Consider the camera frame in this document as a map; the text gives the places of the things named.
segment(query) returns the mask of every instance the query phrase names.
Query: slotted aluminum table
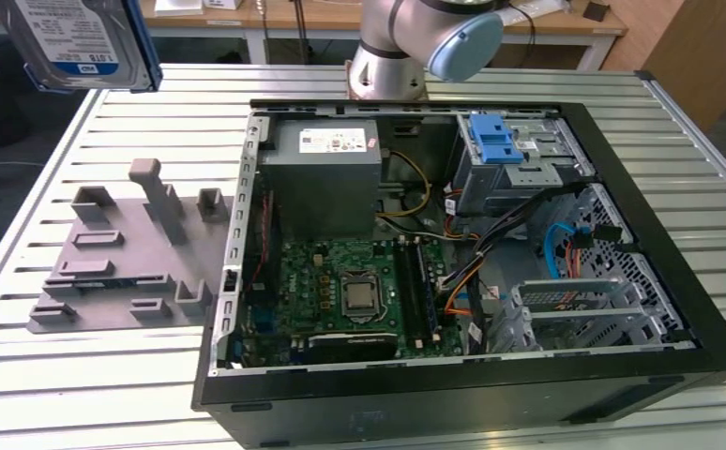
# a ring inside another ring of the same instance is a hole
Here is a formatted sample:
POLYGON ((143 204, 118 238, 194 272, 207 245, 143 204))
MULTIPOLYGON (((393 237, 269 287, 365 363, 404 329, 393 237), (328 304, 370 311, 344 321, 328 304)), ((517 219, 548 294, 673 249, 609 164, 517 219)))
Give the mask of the slotted aluminum table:
MULTIPOLYGON (((249 100, 342 98, 344 79, 342 67, 177 65, 157 94, 91 92, 0 245, 0 449, 237 448, 191 410, 201 327, 37 336, 25 323, 69 235, 77 189, 98 184, 114 197, 138 197, 125 181, 130 163, 159 158, 179 195, 234 192, 249 100)), ((488 70, 464 84, 432 80, 429 89, 436 99, 586 104, 726 318, 726 161, 657 83, 630 73, 488 70)), ((614 424, 348 447, 540 441, 577 450, 726 447, 726 384, 614 424)))

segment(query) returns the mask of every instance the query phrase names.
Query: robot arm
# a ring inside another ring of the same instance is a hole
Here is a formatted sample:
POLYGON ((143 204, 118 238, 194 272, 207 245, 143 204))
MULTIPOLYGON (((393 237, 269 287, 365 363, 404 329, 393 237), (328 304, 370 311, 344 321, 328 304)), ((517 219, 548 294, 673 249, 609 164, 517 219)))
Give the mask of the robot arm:
POLYGON ((366 0, 353 97, 422 98, 425 67, 445 82, 462 82, 486 67, 501 42, 494 0, 366 0))

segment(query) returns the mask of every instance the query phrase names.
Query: ram slot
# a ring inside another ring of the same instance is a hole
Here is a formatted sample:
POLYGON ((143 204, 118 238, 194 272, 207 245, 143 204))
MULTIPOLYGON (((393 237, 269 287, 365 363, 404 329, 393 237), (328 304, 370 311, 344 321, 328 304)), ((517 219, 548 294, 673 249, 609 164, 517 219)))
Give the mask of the ram slot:
POLYGON ((406 341, 417 349, 422 349, 425 342, 433 338, 434 330, 430 327, 429 321, 428 275, 425 274, 417 244, 394 244, 394 266, 397 271, 397 289, 400 290, 400 301, 402 303, 402 322, 405 324, 406 341))
POLYGON ((430 332, 433 334, 434 342, 441 340, 441 335, 438 334, 438 316, 436 315, 436 304, 434 304, 434 285, 430 282, 430 272, 428 267, 432 265, 425 261, 425 253, 422 252, 422 247, 416 246, 416 253, 418 254, 418 264, 420 271, 422 273, 422 284, 425 286, 425 313, 428 325, 430 327, 430 332))

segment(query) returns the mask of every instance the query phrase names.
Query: power supply label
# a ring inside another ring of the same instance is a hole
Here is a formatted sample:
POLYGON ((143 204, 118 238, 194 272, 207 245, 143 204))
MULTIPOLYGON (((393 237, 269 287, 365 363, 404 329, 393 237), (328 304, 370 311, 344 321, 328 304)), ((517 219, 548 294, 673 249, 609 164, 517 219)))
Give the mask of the power supply label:
POLYGON ((306 128, 299 132, 299 153, 366 152, 364 128, 306 128))

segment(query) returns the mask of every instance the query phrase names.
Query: motherboard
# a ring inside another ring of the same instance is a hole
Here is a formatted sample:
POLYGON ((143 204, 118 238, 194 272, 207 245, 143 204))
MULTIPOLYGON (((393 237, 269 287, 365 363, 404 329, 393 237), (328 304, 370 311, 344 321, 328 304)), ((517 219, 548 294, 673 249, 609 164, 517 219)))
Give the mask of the motherboard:
POLYGON ((254 365, 464 353, 434 304, 446 273, 438 241, 287 242, 279 273, 277 303, 253 307, 254 365))

